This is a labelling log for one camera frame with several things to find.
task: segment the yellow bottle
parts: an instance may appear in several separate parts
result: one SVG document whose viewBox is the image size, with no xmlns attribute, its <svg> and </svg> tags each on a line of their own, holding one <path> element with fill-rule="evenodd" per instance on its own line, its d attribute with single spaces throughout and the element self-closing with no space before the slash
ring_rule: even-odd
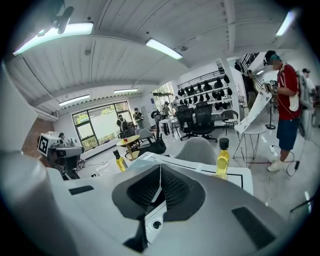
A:
<svg viewBox="0 0 320 256">
<path fill-rule="evenodd" d="M 118 150 L 114 150 L 113 154 L 115 155 L 116 165 L 118 166 L 121 172 L 124 172 L 128 168 L 126 161 L 123 157 L 120 156 Z"/>
<path fill-rule="evenodd" d="M 229 164 L 229 140 L 221 138 L 219 141 L 220 154 L 216 161 L 216 175 L 215 177 L 227 180 L 227 169 Z"/>
</svg>

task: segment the gray floor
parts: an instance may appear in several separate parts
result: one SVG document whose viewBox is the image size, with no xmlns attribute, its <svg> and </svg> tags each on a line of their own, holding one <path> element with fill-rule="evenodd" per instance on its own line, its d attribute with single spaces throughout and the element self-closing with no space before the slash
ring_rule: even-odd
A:
<svg viewBox="0 0 320 256">
<path fill-rule="evenodd" d="M 263 124 L 268 123 L 268 115 L 265 115 L 260 121 Z M 270 145 L 278 145 L 278 139 L 276 138 L 277 130 L 267 130 L 261 135 L 258 145 L 258 150 L 255 163 L 248 165 L 251 170 L 253 192 L 254 196 L 257 197 L 264 203 L 268 203 L 268 206 L 273 208 L 286 220 L 295 220 L 297 216 L 308 214 L 308 208 L 304 207 L 301 210 L 289 216 L 290 209 L 306 200 L 305 192 L 309 196 L 313 196 L 320 181 L 320 128 L 312 128 L 311 140 L 305 141 L 299 134 L 295 141 L 292 152 L 294 153 L 295 160 L 300 157 L 300 165 L 294 176 L 290 177 L 287 175 L 285 170 L 281 170 L 277 173 L 269 173 L 265 162 L 268 161 L 268 157 L 271 156 Z M 232 156 L 239 143 L 238 135 L 235 130 L 228 129 L 227 136 L 225 131 L 221 128 L 217 128 L 211 134 L 215 138 L 228 138 L 229 139 L 229 153 L 230 161 L 229 166 L 231 167 L 245 167 L 246 163 L 242 158 L 232 159 Z M 163 155 L 170 155 L 174 157 L 186 143 L 186 138 L 180 141 L 178 135 L 174 133 L 175 139 L 172 140 L 170 136 L 164 136 L 164 142 L 167 150 Z M 255 145 L 257 136 L 252 136 L 253 144 Z M 219 154 L 219 143 L 215 143 L 213 140 L 209 140 L 212 144 L 215 153 Z M 247 139 L 247 150 L 248 156 L 252 156 L 252 147 L 250 140 Z M 241 146 L 243 154 L 245 154 L 245 143 L 242 141 Z M 117 149 L 121 156 L 124 157 L 126 149 L 123 147 L 116 146 L 98 156 L 89 159 L 86 162 L 86 167 L 78 172 L 81 178 L 89 178 L 92 174 L 96 173 L 96 168 L 101 165 L 102 162 L 108 161 L 108 166 L 105 168 L 103 175 L 109 175 L 109 173 L 117 173 L 119 169 L 116 165 L 115 156 L 113 150 Z M 275 148 L 275 151 L 279 154 L 280 150 Z M 238 156 L 241 156 L 241 151 L 238 150 Z M 293 156 L 290 154 L 287 161 L 293 160 Z M 290 164 L 288 172 L 294 173 L 295 163 Z"/>
</svg>

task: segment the white sneaker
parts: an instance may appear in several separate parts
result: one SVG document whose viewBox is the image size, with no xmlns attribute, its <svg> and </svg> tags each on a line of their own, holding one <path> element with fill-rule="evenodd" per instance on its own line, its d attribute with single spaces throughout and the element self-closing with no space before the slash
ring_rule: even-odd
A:
<svg viewBox="0 0 320 256">
<path fill-rule="evenodd" d="M 275 155 L 272 155 L 271 157 L 269 157 L 268 161 L 273 164 L 275 162 L 278 162 L 280 160 L 280 157 L 279 156 L 275 156 Z"/>
<path fill-rule="evenodd" d="M 284 164 L 285 164 L 284 162 L 281 162 L 279 160 L 279 161 L 274 162 L 270 166 L 268 166 L 266 169 L 271 173 L 277 172 L 277 171 L 280 171 L 284 167 Z"/>
</svg>

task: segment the ceiling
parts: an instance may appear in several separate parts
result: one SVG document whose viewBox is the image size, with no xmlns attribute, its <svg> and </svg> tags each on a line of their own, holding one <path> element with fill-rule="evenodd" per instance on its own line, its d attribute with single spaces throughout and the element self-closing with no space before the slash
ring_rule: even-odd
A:
<svg viewBox="0 0 320 256">
<path fill-rule="evenodd" d="M 70 22 L 93 22 L 91 35 L 49 41 L 7 62 L 22 95 L 47 113 L 77 96 L 109 97 L 114 88 L 149 93 L 222 54 L 294 47 L 285 40 L 276 44 L 286 12 L 272 1 L 65 0 L 65 6 L 74 7 Z M 149 38 L 183 58 L 146 47 Z M 182 46 L 188 50 L 181 52 Z"/>
</svg>

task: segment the ceiling light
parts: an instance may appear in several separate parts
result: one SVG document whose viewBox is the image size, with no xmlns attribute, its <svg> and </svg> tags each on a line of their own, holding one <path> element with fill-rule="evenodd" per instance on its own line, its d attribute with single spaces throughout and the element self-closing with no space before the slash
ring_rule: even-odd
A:
<svg viewBox="0 0 320 256">
<path fill-rule="evenodd" d="M 113 93 L 114 94 L 119 94 L 119 93 L 130 93 L 130 92 L 136 92 L 138 89 L 123 89 L 123 90 L 115 90 Z"/>
<path fill-rule="evenodd" d="M 282 36 L 287 29 L 290 27 L 292 22 L 295 20 L 295 13 L 293 11 L 289 11 L 286 15 L 283 23 L 281 24 L 281 27 L 279 28 L 278 32 L 275 34 L 277 37 Z"/>
<path fill-rule="evenodd" d="M 76 98 L 72 98 L 72 99 L 69 99 L 67 101 L 64 101 L 64 102 L 61 102 L 59 103 L 60 106 L 64 106 L 64 105 L 67 105 L 69 103 L 72 103 L 72 102 L 77 102 L 77 101 L 81 101 L 81 100 L 84 100 L 84 99 L 87 99 L 87 98 L 90 98 L 90 95 L 84 95 L 84 96 L 80 96 L 80 97 L 76 97 Z"/>
<path fill-rule="evenodd" d="M 26 42 L 23 46 L 21 46 L 18 50 L 16 50 L 13 53 L 13 55 L 17 56 L 32 47 L 35 47 L 37 45 L 43 44 L 54 39 L 65 38 L 70 36 L 89 35 L 91 34 L 93 27 L 94 24 L 90 22 L 68 24 L 65 27 L 64 33 L 62 34 L 58 34 L 58 29 L 53 27 L 43 36 L 36 35 L 34 38 Z"/>
<path fill-rule="evenodd" d="M 164 44 L 154 40 L 154 39 L 149 39 L 146 43 L 146 46 L 151 47 L 153 49 L 156 49 L 166 55 L 171 56 L 172 58 L 179 60 L 182 58 L 182 55 L 177 53 L 176 51 L 170 49 L 169 47 L 165 46 Z"/>
</svg>

